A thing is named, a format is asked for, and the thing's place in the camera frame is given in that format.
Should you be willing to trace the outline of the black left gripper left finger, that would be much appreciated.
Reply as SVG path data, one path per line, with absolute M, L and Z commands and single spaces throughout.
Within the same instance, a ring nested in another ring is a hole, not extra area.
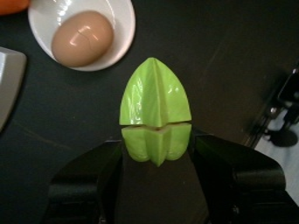
M 114 224 L 121 141 L 106 141 L 54 174 L 41 224 Z

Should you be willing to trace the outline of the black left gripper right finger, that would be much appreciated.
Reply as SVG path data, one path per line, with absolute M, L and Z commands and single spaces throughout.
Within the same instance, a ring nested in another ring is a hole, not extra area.
M 209 224 L 299 224 L 278 163 L 244 145 L 190 132 L 190 160 L 209 210 Z

